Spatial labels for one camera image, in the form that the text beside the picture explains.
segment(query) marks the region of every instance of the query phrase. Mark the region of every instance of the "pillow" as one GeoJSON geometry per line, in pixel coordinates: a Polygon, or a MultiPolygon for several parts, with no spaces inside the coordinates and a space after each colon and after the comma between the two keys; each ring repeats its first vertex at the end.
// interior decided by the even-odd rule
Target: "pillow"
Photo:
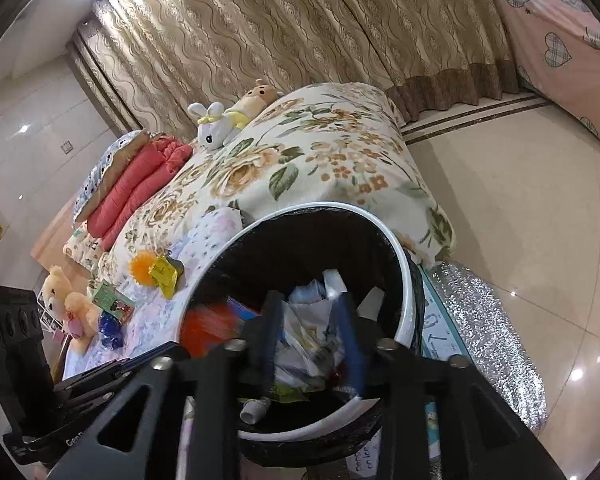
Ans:
{"type": "Polygon", "coordinates": [[[74,224],[84,222],[108,195],[131,160],[149,142],[146,130],[123,135],[107,148],[89,176],[82,183],[74,204],[74,224]]]}
{"type": "Polygon", "coordinates": [[[98,270],[98,261],[104,253],[102,241],[87,232],[87,225],[84,222],[67,240],[62,251],[91,274],[98,270]]]}

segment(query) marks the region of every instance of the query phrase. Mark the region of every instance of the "yellow packet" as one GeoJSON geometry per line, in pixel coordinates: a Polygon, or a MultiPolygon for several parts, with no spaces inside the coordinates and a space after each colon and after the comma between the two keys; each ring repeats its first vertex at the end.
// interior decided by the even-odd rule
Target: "yellow packet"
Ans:
{"type": "Polygon", "coordinates": [[[182,272],[171,265],[166,256],[158,256],[158,259],[149,268],[149,274],[160,287],[162,294],[167,300],[173,298],[176,291],[176,283],[182,272]]]}

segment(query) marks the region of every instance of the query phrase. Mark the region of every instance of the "red object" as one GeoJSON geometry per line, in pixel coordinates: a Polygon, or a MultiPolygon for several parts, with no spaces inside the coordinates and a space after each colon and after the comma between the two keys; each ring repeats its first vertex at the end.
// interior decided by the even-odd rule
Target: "red object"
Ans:
{"type": "Polygon", "coordinates": [[[110,250],[115,243],[116,238],[118,238],[120,231],[124,228],[126,221],[131,218],[131,215],[136,209],[166,186],[178,173],[180,168],[184,166],[184,163],[189,159],[193,152],[191,146],[188,144],[181,144],[176,140],[165,142],[165,144],[164,154],[170,154],[168,160],[146,179],[140,182],[140,184],[132,191],[115,222],[113,222],[113,225],[102,237],[103,250],[110,250]]]}
{"type": "Polygon", "coordinates": [[[226,303],[200,305],[187,310],[179,343],[191,357],[204,357],[210,349],[235,336],[237,317],[226,303]]]}
{"type": "Polygon", "coordinates": [[[87,219],[87,231],[102,238],[122,212],[134,189],[167,159],[156,144],[150,142],[134,157],[109,194],[87,219]]]}

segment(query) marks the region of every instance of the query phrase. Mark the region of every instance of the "floral blanket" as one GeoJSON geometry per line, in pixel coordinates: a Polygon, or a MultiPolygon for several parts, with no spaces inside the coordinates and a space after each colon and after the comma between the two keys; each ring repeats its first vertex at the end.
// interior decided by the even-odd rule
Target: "floral blanket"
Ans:
{"type": "Polygon", "coordinates": [[[206,152],[195,145],[179,174],[127,221],[97,277],[119,285],[137,250],[169,248],[210,210],[237,208],[248,223],[317,200],[367,209],[432,265],[450,253],[455,234],[402,142],[402,123],[394,103],[366,84],[291,92],[228,146],[206,152]]]}
{"type": "Polygon", "coordinates": [[[129,322],[123,327],[124,345],[108,350],[100,343],[100,335],[91,341],[84,355],[69,348],[64,364],[64,378],[90,370],[112,359],[137,357],[167,341],[177,341],[180,319],[189,304],[192,289],[200,273],[218,251],[242,229],[240,212],[223,207],[198,219],[194,228],[171,246],[171,256],[180,260],[184,275],[178,280],[173,298],[167,300],[160,289],[142,286],[132,277],[127,278],[119,290],[136,305],[129,322]]]}

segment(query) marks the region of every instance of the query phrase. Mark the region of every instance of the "folded blanket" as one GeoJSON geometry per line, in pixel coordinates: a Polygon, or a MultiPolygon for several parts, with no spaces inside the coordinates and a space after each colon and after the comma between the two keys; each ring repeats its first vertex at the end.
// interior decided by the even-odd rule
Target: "folded blanket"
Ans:
{"type": "Polygon", "coordinates": [[[159,150],[157,143],[150,142],[129,163],[109,194],[89,216],[87,231],[91,236],[102,238],[111,229],[138,184],[167,160],[164,148],[159,150]]]}
{"type": "Polygon", "coordinates": [[[165,145],[164,153],[169,153],[168,160],[155,170],[151,175],[144,179],[138,186],[133,190],[128,200],[126,200],[125,206],[116,218],[109,231],[102,237],[102,248],[108,251],[113,243],[118,238],[120,231],[126,224],[126,221],[131,218],[131,215],[138,209],[144,202],[149,200],[154,194],[166,186],[171,179],[176,176],[180,171],[180,168],[184,166],[184,163],[189,160],[193,148],[188,144],[180,144],[177,141],[168,142],[165,145]]]}

